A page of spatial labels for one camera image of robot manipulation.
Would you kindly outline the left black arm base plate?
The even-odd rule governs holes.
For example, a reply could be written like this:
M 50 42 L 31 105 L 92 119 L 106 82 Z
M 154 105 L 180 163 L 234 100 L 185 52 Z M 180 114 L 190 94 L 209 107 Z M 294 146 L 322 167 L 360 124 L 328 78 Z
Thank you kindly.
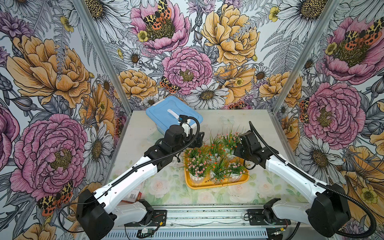
M 151 217 L 145 218 L 138 223 L 128 223 L 125 227 L 164 227 L 167 222 L 167 210 L 154 210 Z

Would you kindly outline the blue lidded storage box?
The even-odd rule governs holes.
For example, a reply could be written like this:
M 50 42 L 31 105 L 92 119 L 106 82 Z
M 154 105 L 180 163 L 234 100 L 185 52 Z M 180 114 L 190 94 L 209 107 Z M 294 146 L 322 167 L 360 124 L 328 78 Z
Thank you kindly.
M 203 117 L 198 112 L 174 96 L 155 103 L 146 110 L 146 114 L 161 134 L 164 134 L 171 125 L 179 124 L 180 115 L 194 117 L 200 124 L 203 122 Z

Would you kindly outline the pink flower potted plant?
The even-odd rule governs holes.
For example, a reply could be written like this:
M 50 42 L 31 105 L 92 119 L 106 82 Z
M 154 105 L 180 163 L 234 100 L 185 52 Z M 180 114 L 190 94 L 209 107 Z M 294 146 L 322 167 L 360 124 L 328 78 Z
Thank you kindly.
M 236 183 L 240 181 L 241 177 L 248 175 L 248 170 L 240 160 L 234 160 L 229 163 L 227 173 L 228 181 L 230 183 Z

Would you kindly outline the green grass potted plant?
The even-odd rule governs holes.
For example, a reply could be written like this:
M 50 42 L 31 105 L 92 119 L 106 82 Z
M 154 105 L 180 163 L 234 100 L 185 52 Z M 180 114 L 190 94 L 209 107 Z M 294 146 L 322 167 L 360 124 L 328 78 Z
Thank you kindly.
M 228 160 L 232 160 L 236 157 L 235 150 L 237 149 L 237 145 L 241 142 L 240 134 L 241 133 L 239 132 L 233 132 L 230 130 L 229 133 L 222 133 L 218 135 L 221 147 L 224 150 Z

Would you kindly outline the orange flower potted plant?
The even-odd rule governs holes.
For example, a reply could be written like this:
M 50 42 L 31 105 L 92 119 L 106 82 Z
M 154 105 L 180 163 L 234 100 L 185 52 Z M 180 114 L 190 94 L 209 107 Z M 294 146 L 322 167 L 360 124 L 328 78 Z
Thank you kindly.
M 216 161 L 212 162 L 208 181 L 215 185 L 223 184 L 230 175 L 229 164 L 230 161 L 226 158 L 218 158 Z

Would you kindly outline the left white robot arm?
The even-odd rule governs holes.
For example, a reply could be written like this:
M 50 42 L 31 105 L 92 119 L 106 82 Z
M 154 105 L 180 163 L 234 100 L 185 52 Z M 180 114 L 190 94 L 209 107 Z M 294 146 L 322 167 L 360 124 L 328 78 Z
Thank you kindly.
M 199 121 L 180 115 L 178 124 L 170 126 L 164 137 L 150 147 L 127 171 L 109 184 L 91 192 L 84 190 L 78 198 L 76 219 L 91 240 L 101 240 L 113 228 L 128 223 L 148 224 L 153 208 L 145 200 L 128 205 L 118 204 L 146 179 L 170 164 L 187 148 L 200 147 L 204 133 Z

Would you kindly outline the yellow plastic tray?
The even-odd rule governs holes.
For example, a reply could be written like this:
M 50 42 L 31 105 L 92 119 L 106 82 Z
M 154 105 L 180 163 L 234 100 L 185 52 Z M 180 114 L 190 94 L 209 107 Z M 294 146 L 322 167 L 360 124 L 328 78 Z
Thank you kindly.
M 212 162 L 216 161 L 218 158 L 220 157 L 215 157 L 213 159 L 208 159 L 206 158 L 207 160 L 209 160 L 210 162 L 210 165 L 212 164 Z M 240 181 L 239 182 L 236 182 L 236 183 L 230 183 L 228 181 L 228 179 L 223 183 L 223 184 L 218 184 L 218 185 L 215 185 L 214 183 L 212 182 L 209 182 L 208 179 L 208 175 L 207 177 L 205 178 L 205 181 L 202 183 L 202 184 L 199 184 L 199 185 L 194 185 L 192 183 L 192 181 L 190 180 L 190 178 L 187 176 L 187 172 L 185 171 L 185 160 L 183 158 L 183 163 L 184 163 L 184 173 L 185 173 L 185 180 L 186 180 L 186 184 L 187 186 L 192 189 L 192 190 L 202 190 L 202 189 L 211 189 L 211 188 L 219 188 L 219 187 L 226 187 L 226 186 L 233 186 L 233 185 L 239 185 L 239 184 L 244 184 L 246 183 L 249 178 L 250 178 L 250 175 L 249 175 L 249 170 L 248 170 L 248 175 L 247 176 L 243 176 L 241 177 Z M 234 160 L 240 160 L 239 158 L 234 158 L 232 160 L 229 160 L 230 162 L 233 162 Z

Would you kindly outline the pink white small carton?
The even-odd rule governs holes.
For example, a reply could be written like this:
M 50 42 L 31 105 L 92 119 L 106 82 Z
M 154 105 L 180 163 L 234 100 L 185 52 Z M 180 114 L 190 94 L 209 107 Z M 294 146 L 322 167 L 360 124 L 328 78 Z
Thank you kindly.
M 139 190 L 133 190 L 123 198 L 123 201 L 132 204 L 140 200 L 141 196 L 142 193 Z

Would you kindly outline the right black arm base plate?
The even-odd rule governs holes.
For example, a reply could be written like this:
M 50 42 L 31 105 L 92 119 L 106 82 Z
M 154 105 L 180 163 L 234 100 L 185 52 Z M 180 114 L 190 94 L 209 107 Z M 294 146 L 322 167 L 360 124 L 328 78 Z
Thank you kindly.
M 291 221 L 278 219 L 277 216 L 267 209 L 248 209 L 244 214 L 244 220 L 251 226 L 289 226 Z

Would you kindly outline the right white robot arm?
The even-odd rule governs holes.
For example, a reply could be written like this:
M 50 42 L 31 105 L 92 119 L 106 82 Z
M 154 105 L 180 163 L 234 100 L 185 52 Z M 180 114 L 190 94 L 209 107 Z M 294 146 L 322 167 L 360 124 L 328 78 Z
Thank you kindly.
M 346 195 L 344 189 L 337 185 L 329 185 L 302 171 L 279 152 L 270 147 L 258 133 L 252 123 L 250 130 L 240 135 L 235 156 L 245 162 L 252 162 L 272 172 L 294 187 L 308 204 L 281 203 L 274 198 L 264 204 L 260 214 L 267 225 L 276 225 L 283 220 L 311 225 L 320 235 L 330 238 L 340 235 L 353 239 L 364 239 L 372 236 L 377 229 L 377 221 L 373 213 L 352 197 Z M 349 203 L 358 206 L 370 220 L 369 228 L 358 234 L 342 232 L 342 227 L 352 218 Z

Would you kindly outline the large pink potted gypsophila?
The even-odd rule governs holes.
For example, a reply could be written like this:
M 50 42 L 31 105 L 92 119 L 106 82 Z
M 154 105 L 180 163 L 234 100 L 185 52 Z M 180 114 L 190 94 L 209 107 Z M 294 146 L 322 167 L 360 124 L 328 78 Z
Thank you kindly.
M 209 160 L 203 157 L 187 158 L 185 171 L 194 185 L 202 184 L 211 170 Z

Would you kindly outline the aluminium front rail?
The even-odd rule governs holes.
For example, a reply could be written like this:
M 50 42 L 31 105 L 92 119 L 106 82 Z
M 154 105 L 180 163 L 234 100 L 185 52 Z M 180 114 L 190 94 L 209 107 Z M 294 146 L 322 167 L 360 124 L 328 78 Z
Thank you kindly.
M 118 204 L 119 208 L 124 210 L 130 204 Z M 166 227 L 181 226 L 185 228 L 224 225 L 239 227 L 240 225 L 250 226 L 248 221 L 244 220 L 244 214 L 248 209 L 263 209 L 264 205 L 238 205 L 238 206 L 170 206 L 155 207 L 154 210 L 167 210 Z M 278 226 L 263 226 L 265 228 L 274 228 Z

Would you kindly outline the red flower potted plant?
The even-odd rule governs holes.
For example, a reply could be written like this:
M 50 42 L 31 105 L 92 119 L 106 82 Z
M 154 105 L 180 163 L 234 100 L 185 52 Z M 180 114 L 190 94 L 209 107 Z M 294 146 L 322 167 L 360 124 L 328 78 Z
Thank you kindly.
M 183 158 L 184 159 L 197 159 L 207 158 L 209 156 L 209 146 L 202 146 L 200 148 L 186 149 Z

